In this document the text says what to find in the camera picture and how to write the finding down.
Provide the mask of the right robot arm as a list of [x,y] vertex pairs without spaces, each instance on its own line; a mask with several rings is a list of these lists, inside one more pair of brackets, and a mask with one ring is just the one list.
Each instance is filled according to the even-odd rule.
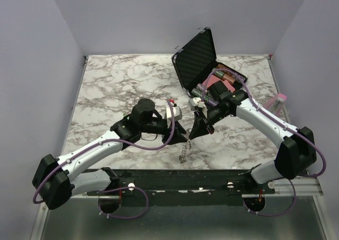
[[256,193],[263,184],[272,180],[294,179],[316,161],[313,132],[290,125],[268,110],[259,106],[243,90],[231,92],[222,82],[216,82],[209,93],[217,99],[217,104],[207,108],[200,97],[189,99],[194,111],[194,124],[189,138],[194,139],[214,132],[214,124],[229,115],[236,116],[259,130],[278,148],[276,158],[260,164],[244,176],[244,188]]

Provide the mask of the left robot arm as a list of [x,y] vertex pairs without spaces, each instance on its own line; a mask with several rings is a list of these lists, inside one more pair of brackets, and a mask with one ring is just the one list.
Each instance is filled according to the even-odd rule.
[[35,187],[33,203],[45,203],[53,210],[84,192],[114,194],[118,183],[112,173],[107,170],[86,173],[86,170],[129,146],[156,151],[185,142],[185,130],[179,123],[182,110],[173,100],[166,102],[165,115],[161,116],[152,100],[140,99],[130,114],[91,143],[66,155],[44,156],[32,180]]

